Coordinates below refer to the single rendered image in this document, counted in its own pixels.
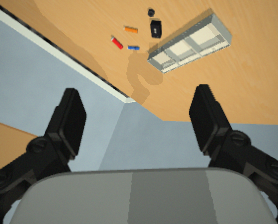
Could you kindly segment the black 9v battery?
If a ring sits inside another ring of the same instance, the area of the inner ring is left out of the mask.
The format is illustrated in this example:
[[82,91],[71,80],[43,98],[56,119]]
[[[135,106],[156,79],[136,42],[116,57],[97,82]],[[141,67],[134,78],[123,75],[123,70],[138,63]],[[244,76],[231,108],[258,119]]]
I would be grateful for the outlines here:
[[152,20],[150,24],[152,38],[160,39],[162,36],[161,21]]

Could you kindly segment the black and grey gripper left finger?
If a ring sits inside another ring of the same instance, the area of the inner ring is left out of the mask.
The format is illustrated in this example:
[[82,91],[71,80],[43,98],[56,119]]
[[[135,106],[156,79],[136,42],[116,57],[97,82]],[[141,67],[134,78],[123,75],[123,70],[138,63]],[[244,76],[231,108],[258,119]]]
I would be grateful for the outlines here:
[[67,163],[79,153],[86,119],[78,90],[66,88],[44,136],[32,139],[24,154],[0,169],[0,224],[31,185],[51,175],[71,172]]

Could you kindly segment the dark grey hex nut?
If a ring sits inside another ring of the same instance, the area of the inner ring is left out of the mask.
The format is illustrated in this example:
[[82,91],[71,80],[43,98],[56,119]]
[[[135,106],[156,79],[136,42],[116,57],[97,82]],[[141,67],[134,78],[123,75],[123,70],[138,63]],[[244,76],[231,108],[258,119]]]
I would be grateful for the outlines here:
[[153,16],[154,16],[154,13],[155,13],[155,11],[154,11],[153,9],[149,9],[148,15],[149,15],[150,17],[153,17]]

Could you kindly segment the white open-top bin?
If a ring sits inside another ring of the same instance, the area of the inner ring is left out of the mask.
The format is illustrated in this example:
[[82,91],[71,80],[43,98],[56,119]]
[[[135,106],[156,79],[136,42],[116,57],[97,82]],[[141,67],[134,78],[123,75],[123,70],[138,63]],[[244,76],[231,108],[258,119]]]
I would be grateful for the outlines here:
[[231,40],[232,35],[212,13],[150,53],[147,62],[165,74],[231,46]]

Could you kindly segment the red battery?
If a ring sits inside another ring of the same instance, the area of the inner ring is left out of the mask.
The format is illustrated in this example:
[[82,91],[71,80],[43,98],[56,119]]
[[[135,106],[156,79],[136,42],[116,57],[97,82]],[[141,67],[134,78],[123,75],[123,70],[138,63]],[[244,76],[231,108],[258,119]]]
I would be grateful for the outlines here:
[[123,48],[123,45],[121,45],[121,43],[120,43],[118,40],[116,40],[116,38],[112,37],[111,40],[112,40],[120,49]]

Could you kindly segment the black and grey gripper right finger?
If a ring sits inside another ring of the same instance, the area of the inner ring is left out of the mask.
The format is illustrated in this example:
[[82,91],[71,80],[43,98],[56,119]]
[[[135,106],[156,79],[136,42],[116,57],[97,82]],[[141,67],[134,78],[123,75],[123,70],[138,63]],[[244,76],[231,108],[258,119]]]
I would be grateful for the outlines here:
[[196,87],[189,116],[200,151],[211,158],[208,167],[245,175],[278,211],[278,160],[252,146],[247,134],[232,129],[208,84]]

